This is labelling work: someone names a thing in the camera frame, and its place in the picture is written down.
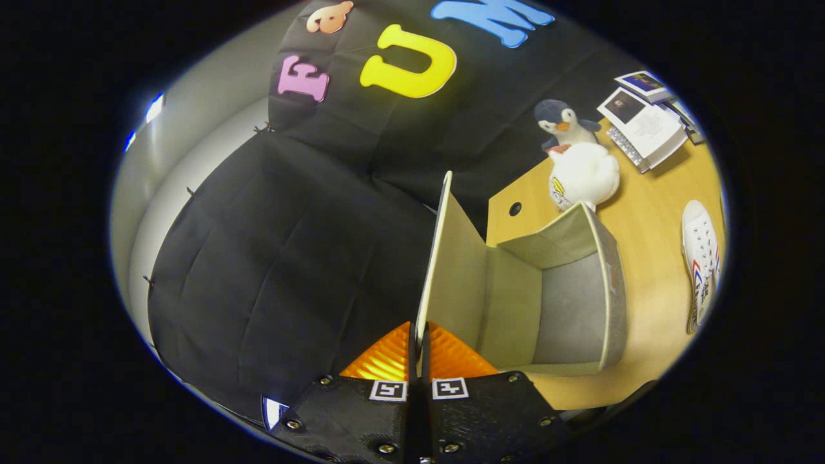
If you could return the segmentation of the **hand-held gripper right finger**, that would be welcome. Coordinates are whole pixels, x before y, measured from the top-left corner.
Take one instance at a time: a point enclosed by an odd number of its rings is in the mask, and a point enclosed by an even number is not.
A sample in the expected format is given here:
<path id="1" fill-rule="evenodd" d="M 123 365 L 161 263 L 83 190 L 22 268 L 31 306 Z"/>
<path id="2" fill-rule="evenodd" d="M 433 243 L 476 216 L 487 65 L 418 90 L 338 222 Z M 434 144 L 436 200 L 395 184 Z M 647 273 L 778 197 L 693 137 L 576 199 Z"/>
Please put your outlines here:
<path id="1" fill-rule="evenodd" d="M 433 322 L 422 356 L 432 462 L 536 463 L 567 440 L 565 420 L 527 373 L 493 367 Z"/>

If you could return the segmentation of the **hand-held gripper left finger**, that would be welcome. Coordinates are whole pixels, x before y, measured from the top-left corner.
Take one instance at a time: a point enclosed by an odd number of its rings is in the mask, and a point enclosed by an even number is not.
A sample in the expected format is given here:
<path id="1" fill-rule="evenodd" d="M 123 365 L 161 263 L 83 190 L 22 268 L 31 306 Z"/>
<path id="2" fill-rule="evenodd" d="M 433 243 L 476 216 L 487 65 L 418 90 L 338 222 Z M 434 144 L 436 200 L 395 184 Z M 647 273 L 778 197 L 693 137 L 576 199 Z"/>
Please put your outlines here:
<path id="1" fill-rule="evenodd" d="M 403 462 L 410 333 L 410 322 L 400 324 L 338 374 L 307 384 L 293 403 L 268 399 L 268 435 L 316 460 Z"/>

